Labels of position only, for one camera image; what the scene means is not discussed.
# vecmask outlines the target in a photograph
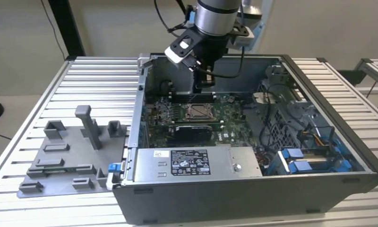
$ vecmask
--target blue latch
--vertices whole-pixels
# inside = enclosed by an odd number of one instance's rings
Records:
[[[282,150],[283,158],[303,158],[303,154],[299,148],[285,148]]]
[[[117,164],[117,163],[109,164],[108,166],[109,173],[120,173],[120,170],[121,170],[121,164]]]
[[[311,171],[313,168],[310,167],[307,161],[294,161],[289,164],[290,173],[303,173]]]

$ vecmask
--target black pole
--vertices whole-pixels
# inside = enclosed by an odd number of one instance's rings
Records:
[[[81,38],[68,0],[48,0],[65,47],[70,56],[85,56]]]

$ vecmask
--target vertical gray post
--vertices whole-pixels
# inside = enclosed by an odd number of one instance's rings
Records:
[[[102,148],[102,144],[100,141],[98,129],[97,126],[93,124],[93,120],[90,118],[90,106],[89,105],[80,105],[76,108],[76,117],[81,119],[85,132],[90,141],[90,144],[96,150]]]

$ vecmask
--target motherboard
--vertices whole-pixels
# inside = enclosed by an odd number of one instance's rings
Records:
[[[241,106],[230,94],[156,98],[146,106],[149,147],[255,147]]]

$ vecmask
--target white wall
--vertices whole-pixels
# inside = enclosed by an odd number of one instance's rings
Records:
[[[275,0],[259,53],[325,57],[337,69],[378,58],[378,0]]]
[[[174,26],[182,20],[176,1],[158,5]],[[152,0],[70,0],[70,7],[88,55],[162,52],[174,39]],[[359,58],[378,58],[378,0],[274,0],[258,47],[353,68]],[[40,1],[0,0],[0,95],[41,94],[61,62]]]
[[[0,95],[41,94],[61,64],[40,0],[0,0]]]
[[[182,23],[176,1],[158,0],[157,4],[166,25]],[[70,0],[70,7],[88,55],[136,57],[142,52],[164,52],[174,40],[152,0]]]

